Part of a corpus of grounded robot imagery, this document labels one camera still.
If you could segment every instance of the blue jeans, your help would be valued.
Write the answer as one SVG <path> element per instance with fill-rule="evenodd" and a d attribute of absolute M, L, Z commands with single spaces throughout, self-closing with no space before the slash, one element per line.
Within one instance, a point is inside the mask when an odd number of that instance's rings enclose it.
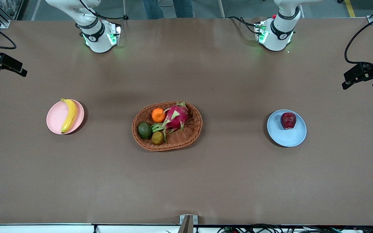
<path fill-rule="evenodd" d="M 192 0 L 173 0 L 177 18 L 193 18 Z M 163 18 L 162 9 L 159 6 L 159 0 L 143 0 L 146 16 L 148 19 Z"/>

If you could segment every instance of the yellow banana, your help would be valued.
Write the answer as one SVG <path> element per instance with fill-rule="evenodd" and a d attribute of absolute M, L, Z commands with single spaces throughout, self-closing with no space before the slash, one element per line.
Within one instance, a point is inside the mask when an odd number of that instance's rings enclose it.
<path fill-rule="evenodd" d="M 64 123 L 61 127 L 61 133 L 65 134 L 67 133 L 71 126 L 74 124 L 74 121 L 76 121 L 77 118 L 77 105 L 76 103 L 71 99 L 61 99 L 61 101 L 65 102 L 68 107 L 68 114 L 65 118 Z"/>

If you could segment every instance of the wicker basket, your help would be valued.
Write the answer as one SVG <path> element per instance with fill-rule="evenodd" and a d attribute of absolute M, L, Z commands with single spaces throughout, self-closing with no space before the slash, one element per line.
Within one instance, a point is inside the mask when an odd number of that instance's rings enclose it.
<path fill-rule="evenodd" d="M 176 104 L 176 101 L 163 102 L 163 103 L 158 103 L 154 105 L 149 105 L 149 106 L 144 107 L 141 111 L 138 112 L 138 114 L 136 114 L 136 117 L 132 123 L 132 134 L 136 142 L 141 147 L 143 147 L 144 149 L 150 150 L 150 151 L 166 151 L 166 150 L 180 149 L 180 148 L 189 146 L 193 142 L 195 142 L 195 140 L 201 134 L 202 116 L 197 108 L 195 108 L 193 105 L 186 103 L 186 102 L 185 104 L 189 112 L 188 121 L 185 123 L 183 131 L 178 129 L 175 132 L 166 135 L 166 140 L 168 143 L 163 143 L 162 145 L 157 146 L 157 145 L 152 144 L 151 141 L 148 139 L 141 139 L 140 136 L 138 135 L 139 123 L 141 123 L 142 121 L 146 121 L 151 125 L 154 124 L 151 114 L 155 108 L 167 109 L 175 104 Z"/>

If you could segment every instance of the orange fruit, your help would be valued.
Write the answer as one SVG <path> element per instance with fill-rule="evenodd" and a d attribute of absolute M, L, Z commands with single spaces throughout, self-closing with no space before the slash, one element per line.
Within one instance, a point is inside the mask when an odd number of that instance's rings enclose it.
<path fill-rule="evenodd" d="M 154 122 L 162 123 L 165 120 L 165 118 L 166 118 L 166 113 L 164 112 L 163 109 L 155 108 L 152 111 L 152 119 L 154 120 Z"/>

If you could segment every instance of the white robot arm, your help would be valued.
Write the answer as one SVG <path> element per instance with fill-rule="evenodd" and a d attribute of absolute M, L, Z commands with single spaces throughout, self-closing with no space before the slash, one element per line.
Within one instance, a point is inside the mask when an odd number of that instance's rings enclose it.
<path fill-rule="evenodd" d="M 86 45 L 93 52 L 104 53 L 118 44 L 120 25 L 100 19 L 92 12 L 92 7 L 98 6 L 101 0 L 46 0 L 55 8 L 63 11 L 76 21 L 83 32 Z"/>
<path fill-rule="evenodd" d="M 272 51 L 280 51 L 290 43 L 294 26 L 300 18 L 300 5 L 315 3 L 321 0 L 274 0 L 278 5 L 278 14 L 275 18 L 256 25 L 256 40 Z"/>

